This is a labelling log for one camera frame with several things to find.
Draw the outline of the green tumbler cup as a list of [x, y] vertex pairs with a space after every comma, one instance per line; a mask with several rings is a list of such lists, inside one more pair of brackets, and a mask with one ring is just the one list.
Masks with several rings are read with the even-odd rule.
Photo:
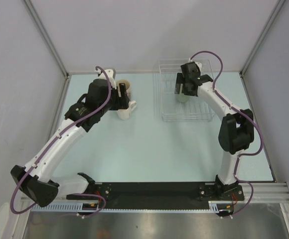
[[186, 103], [186, 102], [188, 102], [190, 100], [190, 96], [187, 96], [187, 95], [185, 95], [183, 93], [176, 94], [175, 98], [180, 103]]

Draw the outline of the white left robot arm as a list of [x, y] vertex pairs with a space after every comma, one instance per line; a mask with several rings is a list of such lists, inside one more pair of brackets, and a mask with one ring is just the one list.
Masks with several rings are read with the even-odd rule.
[[90, 199], [95, 193], [95, 182], [85, 173], [73, 177], [52, 175], [68, 151], [108, 111], [126, 111], [133, 103], [124, 82], [95, 79], [88, 92], [70, 106], [64, 120], [52, 138], [24, 166], [15, 165], [10, 174], [16, 190], [24, 193], [35, 205], [46, 207], [60, 196]]

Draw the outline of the cream painted ceramic mug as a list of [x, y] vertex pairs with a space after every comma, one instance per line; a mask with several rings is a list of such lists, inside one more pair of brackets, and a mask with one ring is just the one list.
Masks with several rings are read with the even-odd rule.
[[120, 84], [124, 84], [125, 85], [127, 96], [131, 100], [132, 97], [131, 97], [131, 84], [130, 84], [130, 82], [128, 80], [126, 80], [126, 79], [122, 79], [122, 80], [116, 81], [116, 86], [117, 86], [117, 90], [119, 92], [119, 96], [121, 96]]

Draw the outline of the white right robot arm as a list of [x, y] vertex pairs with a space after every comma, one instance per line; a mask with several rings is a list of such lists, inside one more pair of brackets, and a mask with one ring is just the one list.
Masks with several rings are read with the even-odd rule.
[[253, 113], [241, 110], [215, 87], [209, 75], [202, 75], [196, 62], [180, 66], [174, 93], [200, 97], [221, 120], [218, 141], [223, 149], [220, 173], [216, 175], [212, 196], [228, 199], [238, 187], [236, 179], [239, 155], [254, 141]]

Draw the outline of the white Simple ceramic mug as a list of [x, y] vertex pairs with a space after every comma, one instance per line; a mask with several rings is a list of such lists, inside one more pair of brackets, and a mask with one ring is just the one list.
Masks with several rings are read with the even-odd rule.
[[122, 120], [128, 120], [131, 117], [132, 112], [135, 110], [136, 107], [137, 107], [137, 102], [130, 101], [128, 108], [123, 109], [123, 110], [118, 110], [117, 115]]

